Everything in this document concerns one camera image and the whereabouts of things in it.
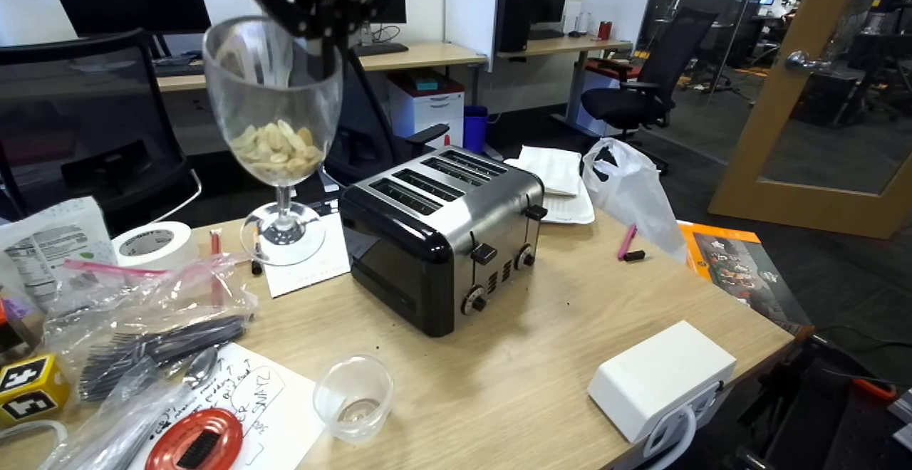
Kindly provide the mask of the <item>black and silver toaster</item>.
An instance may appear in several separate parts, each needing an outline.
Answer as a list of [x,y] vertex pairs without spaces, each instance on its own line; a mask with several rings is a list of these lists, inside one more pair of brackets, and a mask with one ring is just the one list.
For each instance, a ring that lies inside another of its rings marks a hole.
[[[488,304],[524,270],[514,257],[534,247],[541,222],[523,214],[544,206],[538,176],[460,147],[440,147],[343,189],[338,198],[351,274],[421,333],[440,338],[469,315],[460,311],[473,286]],[[487,266],[470,252],[498,250]]]

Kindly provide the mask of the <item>black keyboard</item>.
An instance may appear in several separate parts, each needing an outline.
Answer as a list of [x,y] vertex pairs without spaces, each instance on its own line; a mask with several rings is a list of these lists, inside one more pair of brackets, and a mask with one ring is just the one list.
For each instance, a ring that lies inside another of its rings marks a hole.
[[404,44],[392,42],[373,43],[371,45],[358,44],[353,48],[353,51],[359,58],[404,53],[409,50],[410,49]]

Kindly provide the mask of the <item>wooden desk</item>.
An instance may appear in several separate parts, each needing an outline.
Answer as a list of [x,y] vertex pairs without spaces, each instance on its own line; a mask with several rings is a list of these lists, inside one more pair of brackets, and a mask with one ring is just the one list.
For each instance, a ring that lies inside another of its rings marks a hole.
[[580,97],[583,93],[584,69],[586,68],[586,62],[589,60],[590,52],[632,51],[633,49],[634,43],[632,41],[600,41],[599,39],[592,39],[590,36],[581,36],[581,38],[560,36],[560,38],[548,38],[541,39],[540,41],[528,42],[527,48],[523,51],[496,51],[494,55],[498,58],[518,59],[575,53],[577,59],[576,62],[574,62],[566,113],[564,113],[564,115],[553,115],[551,118],[556,122],[563,123],[569,128],[584,130],[576,121],[581,107]]
[[[487,64],[485,55],[445,42],[410,43],[408,48],[408,51],[400,53],[361,57],[361,65],[368,72],[469,66],[472,68],[470,105],[482,105],[479,84],[482,66]],[[157,86],[162,93],[178,93],[206,88],[206,80],[203,75],[161,77],[157,78]]]

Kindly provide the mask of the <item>black computer tower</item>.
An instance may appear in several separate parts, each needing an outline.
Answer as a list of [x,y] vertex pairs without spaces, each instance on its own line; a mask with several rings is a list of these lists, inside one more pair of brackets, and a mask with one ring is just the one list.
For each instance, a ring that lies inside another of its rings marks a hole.
[[527,49],[534,0],[497,0],[494,45],[497,52]]

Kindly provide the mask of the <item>heap of pale nuts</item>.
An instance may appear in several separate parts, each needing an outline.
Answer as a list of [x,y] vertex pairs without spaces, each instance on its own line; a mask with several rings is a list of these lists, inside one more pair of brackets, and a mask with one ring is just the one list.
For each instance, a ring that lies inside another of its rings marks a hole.
[[234,157],[257,179],[290,187],[309,178],[325,159],[309,129],[293,129],[285,120],[255,127],[228,139]]

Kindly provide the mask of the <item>blue bin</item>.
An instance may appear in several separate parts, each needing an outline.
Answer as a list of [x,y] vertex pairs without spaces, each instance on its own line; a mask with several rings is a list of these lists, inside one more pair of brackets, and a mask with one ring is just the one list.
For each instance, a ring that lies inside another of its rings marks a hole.
[[463,143],[467,151],[483,153],[489,120],[488,109],[479,105],[466,105],[463,110]]

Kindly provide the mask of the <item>white paper card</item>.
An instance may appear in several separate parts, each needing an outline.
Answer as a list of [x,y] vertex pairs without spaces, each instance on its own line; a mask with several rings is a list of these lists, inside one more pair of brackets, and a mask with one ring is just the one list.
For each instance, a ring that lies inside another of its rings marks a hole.
[[351,272],[340,216],[336,211],[321,217],[325,236],[315,255],[293,266],[265,266],[265,281],[272,298],[279,298],[313,284]]

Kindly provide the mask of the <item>roll of white tape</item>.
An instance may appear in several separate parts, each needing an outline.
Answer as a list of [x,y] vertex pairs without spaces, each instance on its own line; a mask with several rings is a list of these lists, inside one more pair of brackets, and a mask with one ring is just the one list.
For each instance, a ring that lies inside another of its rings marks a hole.
[[129,230],[112,240],[121,268],[169,271],[199,256],[191,227],[182,222],[156,222]]

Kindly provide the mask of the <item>white plastic bag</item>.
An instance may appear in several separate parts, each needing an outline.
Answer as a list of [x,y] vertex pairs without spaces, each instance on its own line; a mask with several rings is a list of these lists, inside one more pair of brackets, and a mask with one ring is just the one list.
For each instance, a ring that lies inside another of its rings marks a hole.
[[657,165],[645,153],[618,139],[602,138],[582,157],[581,177],[594,207],[625,226],[635,224],[638,236],[686,263],[685,239]]

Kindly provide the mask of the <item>white food packet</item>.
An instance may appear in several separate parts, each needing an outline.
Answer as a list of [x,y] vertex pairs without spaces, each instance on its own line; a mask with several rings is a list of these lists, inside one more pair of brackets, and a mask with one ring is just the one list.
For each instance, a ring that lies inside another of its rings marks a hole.
[[69,199],[17,222],[0,224],[0,285],[46,312],[68,259],[117,263],[100,205]]

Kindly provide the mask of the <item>bundle of black plastic forks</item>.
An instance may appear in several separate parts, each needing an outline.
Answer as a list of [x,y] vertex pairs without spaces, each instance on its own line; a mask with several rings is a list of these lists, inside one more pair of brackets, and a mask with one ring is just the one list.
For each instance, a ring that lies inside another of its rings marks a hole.
[[79,373],[78,394],[83,402],[101,402],[128,370],[144,357],[157,366],[176,362],[204,349],[230,343],[247,331],[248,315],[225,315],[161,333],[114,335],[111,341],[93,346]]

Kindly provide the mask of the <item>handwritten paper sheet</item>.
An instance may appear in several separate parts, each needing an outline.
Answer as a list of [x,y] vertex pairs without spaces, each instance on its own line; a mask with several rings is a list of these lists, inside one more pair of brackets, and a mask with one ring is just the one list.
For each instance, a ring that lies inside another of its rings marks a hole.
[[232,412],[242,445],[230,470],[296,470],[323,431],[312,405],[315,382],[236,343],[219,349],[214,373],[166,409],[128,470],[143,470],[168,428],[202,409]]

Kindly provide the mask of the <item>clear bag with spoon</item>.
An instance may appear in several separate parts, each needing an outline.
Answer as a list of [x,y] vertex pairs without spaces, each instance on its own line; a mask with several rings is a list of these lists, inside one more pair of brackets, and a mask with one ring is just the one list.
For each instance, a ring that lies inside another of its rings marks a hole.
[[194,356],[182,380],[168,380],[144,357],[75,434],[58,445],[38,470],[128,470],[140,448],[173,409],[186,405],[208,381],[218,347]]

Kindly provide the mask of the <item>orange printed box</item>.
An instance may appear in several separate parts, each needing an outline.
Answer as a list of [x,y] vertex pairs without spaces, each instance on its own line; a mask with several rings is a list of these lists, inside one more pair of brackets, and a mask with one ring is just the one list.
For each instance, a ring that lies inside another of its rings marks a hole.
[[797,339],[814,333],[814,324],[755,233],[684,221],[678,226],[694,272]]

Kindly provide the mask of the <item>white plastic box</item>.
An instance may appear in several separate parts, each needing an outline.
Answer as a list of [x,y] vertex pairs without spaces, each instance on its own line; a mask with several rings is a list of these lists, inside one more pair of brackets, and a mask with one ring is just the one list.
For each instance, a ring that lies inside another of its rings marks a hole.
[[639,443],[675,408],[732,378],[736,357],[680,321],[600,364],[590,398],[629,443]]

